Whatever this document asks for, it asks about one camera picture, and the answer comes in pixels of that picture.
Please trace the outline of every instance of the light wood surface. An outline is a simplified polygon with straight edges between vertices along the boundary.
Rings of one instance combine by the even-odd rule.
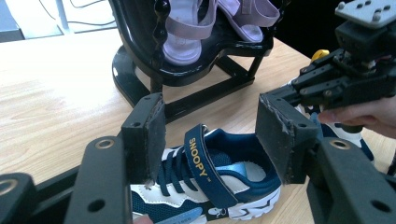
[[[79,165],[91,140],[120,131],[133,110],[111,75],[120,46],[117,30],[0,44],[0,175],[25,172],[38,184]],[[251,62],[236,60],[245,66]],[[252,85],[168,124],[167,145],[182,143],[184,132],[198,123],[253,133],[259,93],[287,83],[308,64],[309,59],[276,40]],[[226,77],[215,66],[189,86],[165,88],[164,99],[170,102]],[[375,166],[386,171],[396,141],[366,130],[362,134],[374,151]],[[282,187],[274,210],[249,223],[313,223],[305,189]]]

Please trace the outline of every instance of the yellow object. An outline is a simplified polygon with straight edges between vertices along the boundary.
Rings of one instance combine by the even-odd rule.
[[[324,56],[327,56],[330,54],[330,52],[326,49],[319,49],[317,52],[315,52],[314,56],[311,58],[311,62],[313,62],[316,59],[323,58]]]

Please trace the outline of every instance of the cable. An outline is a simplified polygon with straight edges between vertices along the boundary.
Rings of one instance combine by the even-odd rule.
[[[72,4],[72,6],[75,7],[75,8],[83,8],[83,7],[88,7],[88,6],[96,4],[96,3],[104,2],[106,0],[97,0],[97,1],[91,2],[91,3],[87,4],[87,5],[82,5],[82,6],[79,6],[79,7],[76,7],[72,0],[69,0],[69,1]]]
[[[89,5],[98,3],[98,2],[102,2],[102,1],[105,1],[105,0],[98,0],[98,1],[96,1],[96,2],[89,3],[89,4],[86,5],[86,6],[89,6]],[[49,13],[49,11],[46,9],[46,7],[45,7],[44,4],[41,2],[41,0],[38,0],[38,2],[39,2],[39,3],[41,4],[41,6],[44,8],[44,10],[47,12],[47,14],[48,14],[53,20],[56,21],[56,19]],[[113,23],[113,22],[115,22],[115,21],[110,21],[110,22],[106,22],[106,23],[90,23],[90,22],[84,22],[84,21],[68,21],[68,23],[76,23],[76,24],[83,24],[83,25],[94,25],[94,26],[109,25],[109,24],[111,24],[111,23]]]

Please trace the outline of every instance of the sneaker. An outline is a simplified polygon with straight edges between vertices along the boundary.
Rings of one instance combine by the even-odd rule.
[[[370,161],[374,161],[373,152],[361,137],[361,133],[348,133],[341,127],[341,123],[320,123],[317,113],[312,113],[310,120],[321,130],[321,132],[319,132],[319,139],[322,137],[337,137],[345,139],[359,147]]]
[[[164,151],[154,186],[131,191],[134,217],[154,223],[249,220],[273,209],[280,180],[254,133],[208,132],[200,124],[186,133],[184,146]]]

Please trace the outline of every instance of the shoe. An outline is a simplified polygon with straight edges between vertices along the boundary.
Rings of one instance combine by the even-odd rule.
[[[195,63],[201,56],[201,40],[210,37],[216,20],[218,0],[208,0],[205,17],[198,22],[202,0],[171,0],[166,20],[168,38],[163,44],[165,60],[183,66]]]
[[[239,36],[252,43],[262,42],[260,27],[270,27],[280,16],[269,0],[219,0],[219,8]]]
[[[200,124],[184,146],[167,148],[154,186],[131,185],[134,217],[154,223],[249,220],[268,213],[280,180],[254,133],[208,132]]]
[[[337,137],[345,139],[359,147],[370,161],[374,161],[373,152],[361,137],[361,133],[348,133],[343,130],[341,123],[320,123],[317,113],[312,113],[310,120],[314,122],[321,130],[321,132],[319,132],[319,139],[322,137]]]

